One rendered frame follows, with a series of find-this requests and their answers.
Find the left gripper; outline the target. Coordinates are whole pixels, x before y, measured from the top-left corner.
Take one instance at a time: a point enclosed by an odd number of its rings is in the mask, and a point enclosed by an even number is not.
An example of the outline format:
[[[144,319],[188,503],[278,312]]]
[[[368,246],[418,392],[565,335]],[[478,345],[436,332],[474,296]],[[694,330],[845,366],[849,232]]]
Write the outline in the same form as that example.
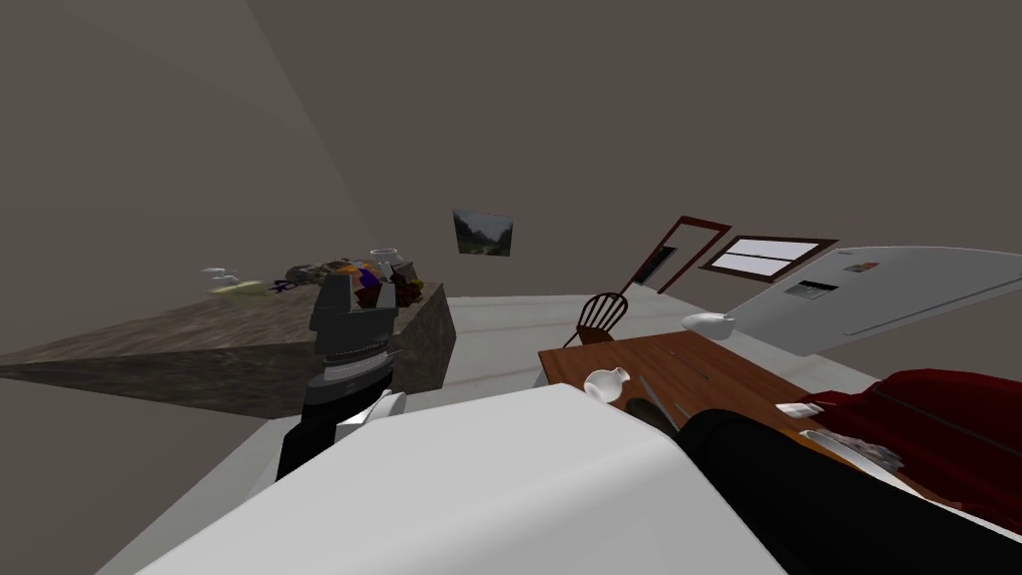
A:
[[[376,307],[351,310],[351,276],[329,275],[323,282],[309,323],[313,354],[378,353],[389,346],[398,316],[396,285],[379,285]]]

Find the dark bread loaf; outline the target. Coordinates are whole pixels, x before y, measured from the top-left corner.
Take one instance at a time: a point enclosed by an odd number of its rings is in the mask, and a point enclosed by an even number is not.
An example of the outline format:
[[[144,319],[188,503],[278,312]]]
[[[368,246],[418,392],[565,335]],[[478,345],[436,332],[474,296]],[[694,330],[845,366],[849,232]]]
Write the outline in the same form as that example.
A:
[[[335,260],[326,263],[295,266],[286,272],[284,279],[296,286],[321,286],[329,275],[334,274],[337,270],[347,268],[349,263],[350,260]]]

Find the yellow-green plate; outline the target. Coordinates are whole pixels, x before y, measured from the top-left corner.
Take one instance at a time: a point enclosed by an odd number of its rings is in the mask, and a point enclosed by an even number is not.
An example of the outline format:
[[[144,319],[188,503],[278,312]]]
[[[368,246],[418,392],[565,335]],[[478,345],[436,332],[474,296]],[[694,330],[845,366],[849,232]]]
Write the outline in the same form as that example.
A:
[[[210,289],[210,295],[223,300],[250,301],[271,297],[273,293],[263,282],[247,281],[235,285],[215,287]]]

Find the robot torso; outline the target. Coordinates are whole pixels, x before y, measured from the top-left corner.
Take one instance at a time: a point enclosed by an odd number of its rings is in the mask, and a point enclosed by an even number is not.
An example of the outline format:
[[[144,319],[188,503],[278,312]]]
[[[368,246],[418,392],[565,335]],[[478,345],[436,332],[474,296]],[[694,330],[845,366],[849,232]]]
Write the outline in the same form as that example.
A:
[[[138,575],[786,575],[666,434],[567,385],[368,422]]]

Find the dark wooden chair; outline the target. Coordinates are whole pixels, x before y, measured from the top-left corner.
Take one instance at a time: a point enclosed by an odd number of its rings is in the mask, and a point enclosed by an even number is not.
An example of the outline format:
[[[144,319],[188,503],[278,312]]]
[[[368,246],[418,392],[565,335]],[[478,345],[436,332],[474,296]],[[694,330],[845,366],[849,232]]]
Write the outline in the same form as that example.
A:
[[[584,304],[576,329],[564,347],[574,339],[579,339],[584,345],[612,341],[610,330],[624,317],[628,307],[628,299],[621,293],[604,292],[592,296]]]

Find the white round vase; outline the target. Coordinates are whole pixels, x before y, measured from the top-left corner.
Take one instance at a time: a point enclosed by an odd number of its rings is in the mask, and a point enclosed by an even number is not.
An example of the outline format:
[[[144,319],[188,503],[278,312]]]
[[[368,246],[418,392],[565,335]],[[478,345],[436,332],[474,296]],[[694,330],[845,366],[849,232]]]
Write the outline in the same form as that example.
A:
[[[597,369],[590,373],[583,382],[583,391],[590,397],[604,403],[619,400],[624,384],[631,379],[622,367],[614,369]]]

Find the dark open door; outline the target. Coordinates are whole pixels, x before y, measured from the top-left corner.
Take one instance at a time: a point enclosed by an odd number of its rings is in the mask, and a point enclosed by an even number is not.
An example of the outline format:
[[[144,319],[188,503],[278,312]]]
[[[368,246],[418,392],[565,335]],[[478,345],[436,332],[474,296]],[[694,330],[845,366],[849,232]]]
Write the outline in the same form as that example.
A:
[[[659,247],[654,255],[646,263],[643,263],[643,267],[634,279],[634,283],[645,285],[662,265],[673,255],[676,250],[672,246],[667,245]]]

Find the silver knife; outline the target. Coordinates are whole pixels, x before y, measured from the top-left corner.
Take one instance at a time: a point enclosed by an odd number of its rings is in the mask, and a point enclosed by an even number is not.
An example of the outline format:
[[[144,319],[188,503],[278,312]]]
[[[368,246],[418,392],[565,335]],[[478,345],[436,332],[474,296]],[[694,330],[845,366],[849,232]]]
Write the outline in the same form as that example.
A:
[[[668,421],[669,421],[669,422],[670,422],[670,423],[672,424],[673,428],[675,428],[676,430],[678,430],[678,429],[679,429],[679,426],[678,426],[678,425],[677,425],[677,424],[676,424],[676,423],[673,422],[673,419],[671,418],[671,416],[670,416],[670,414],[668,413],[668,411],[667,411],[667,410],[666,410],[666,409],[665,409],[665,408],[663,406],[663,404],[661,403],[661,401],[660,401],[660,400],[658,400],[658,398],[656,397],[656,395],[655,395],[655,394],[654,394],[654,392],[653,392],[653,389],[652,389],[652,388],[651,388],[651,386],[650,386],[650,385],[648,384],[648,382],[646,381],[646,379],[645,379],[645,378],[644,378],[643,376],[639,375],[639,380],[640,380],[640,382],[641,382],[641,384],[642,384],[642,386],[643,386],[643,388],[644,388],[644,390],[645,390],[645,392],[646,392],[647,396],[648,396],[648,397],[650,398],[650,400],[651,400],[651,401],[652,401],[652,402],[653,402],[653,403],[654,403],[654,404],[655,404],[655,405],[656,405],[656,406],[657,406],[657,408],[658,408],[659,410],[661,410],[661,411],[662,411],[663,415],[664,415],[664,416],[666,417],[666,419],[667,419],[667,420],[668,420]]]

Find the brown wooden table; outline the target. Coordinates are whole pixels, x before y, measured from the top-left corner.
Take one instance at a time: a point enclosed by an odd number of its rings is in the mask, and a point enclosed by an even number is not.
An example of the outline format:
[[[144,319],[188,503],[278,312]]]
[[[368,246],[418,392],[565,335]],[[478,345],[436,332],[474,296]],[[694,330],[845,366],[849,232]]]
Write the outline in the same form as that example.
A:
[[[541,351],[539,360],[549,383],[578,389],[587,418],[573,424],[572,429],[586,444],[617,440],[621,430],[644,438],[652,436],[651,429],[625,411],[630,399],[651,401],[639,380],[641,375],[677,425],[686,423],[701,411],[726,409],[779,430],[805,449],[858,470],[799,435],[804,430],[823,434],[821,425],[809,418],[794,419],[775,408],[778,403],[794,403],[805,394],[803,388],[697,333],[678,331],[550,348]],[[583,391],[583,382],[594,370],[617,367],[622,367],[631,376],[619,400],[604,403]],[[898,473],[893,474],[911,488],[905,492],[936,502],[942,500]]]

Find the white bowl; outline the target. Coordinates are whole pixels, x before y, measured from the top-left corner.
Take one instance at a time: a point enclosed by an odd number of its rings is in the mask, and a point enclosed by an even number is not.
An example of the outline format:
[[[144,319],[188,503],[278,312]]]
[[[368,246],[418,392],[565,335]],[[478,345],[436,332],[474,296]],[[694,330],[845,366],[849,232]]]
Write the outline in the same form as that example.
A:
[[[711,340],[726,340],[735,331],[736,320],[727,314],[701,312],[686,316],[682,326]]]

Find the white plate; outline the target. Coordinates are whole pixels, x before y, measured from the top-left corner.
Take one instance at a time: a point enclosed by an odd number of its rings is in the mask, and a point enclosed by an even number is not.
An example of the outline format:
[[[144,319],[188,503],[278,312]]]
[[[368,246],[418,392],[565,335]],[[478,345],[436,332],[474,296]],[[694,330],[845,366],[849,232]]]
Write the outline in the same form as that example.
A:
[[[882,466],[876,464],[875,462],[872,462],[865,456],[861,456],[855,450],[833,439],[832,437],[821,434],[820,432],[817,432],[817,430],[802,430],[799,435],[805,437],[814,445],[823,448],[827,452],[841,458],[845,462],[857,468],[860,471],[862,471],[862,473],[865,473],[871,477],[886,482],[890,485],[897,486],[898,488],[903,489],[905,491],[911,491],[911,488],[897,476],[895,476],[892,473],[889,473],[889,471],[883,468]]]

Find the grey refrigerator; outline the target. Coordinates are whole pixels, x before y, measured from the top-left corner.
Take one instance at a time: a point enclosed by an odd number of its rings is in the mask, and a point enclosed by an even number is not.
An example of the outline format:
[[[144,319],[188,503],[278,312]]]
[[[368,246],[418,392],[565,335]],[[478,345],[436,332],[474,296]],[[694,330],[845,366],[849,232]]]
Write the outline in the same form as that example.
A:
[[[729,312],[798,356],[1022,289],[1022,255],[946,247],[837,249]]]

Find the dark red cloth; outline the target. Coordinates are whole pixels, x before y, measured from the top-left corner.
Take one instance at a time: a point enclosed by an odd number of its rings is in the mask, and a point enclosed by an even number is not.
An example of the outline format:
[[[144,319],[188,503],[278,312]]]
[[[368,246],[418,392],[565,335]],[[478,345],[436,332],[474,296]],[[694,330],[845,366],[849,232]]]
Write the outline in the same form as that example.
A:
[[[912,481],[1022,535],[1022,382],[913,369],[801,402],[818,405],[814,421],[831,432],[899,456]]]

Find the landscape picture on wall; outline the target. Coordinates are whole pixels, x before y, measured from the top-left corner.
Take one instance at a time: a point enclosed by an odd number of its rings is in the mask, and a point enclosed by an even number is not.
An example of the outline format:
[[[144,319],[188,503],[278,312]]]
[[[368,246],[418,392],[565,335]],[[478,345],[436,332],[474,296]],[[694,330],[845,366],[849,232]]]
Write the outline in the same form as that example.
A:
[[[454,233],[461,255],[510,257],[514,220],[453,209]]]

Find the window with dark red frame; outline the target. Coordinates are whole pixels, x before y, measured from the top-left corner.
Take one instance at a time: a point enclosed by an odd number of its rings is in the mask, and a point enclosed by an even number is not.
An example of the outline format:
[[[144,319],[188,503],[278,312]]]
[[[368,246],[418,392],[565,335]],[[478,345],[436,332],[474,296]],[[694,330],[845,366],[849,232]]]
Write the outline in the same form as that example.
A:
[[[771,284],[831,249],[837,240],[739,235],[700,270]]]

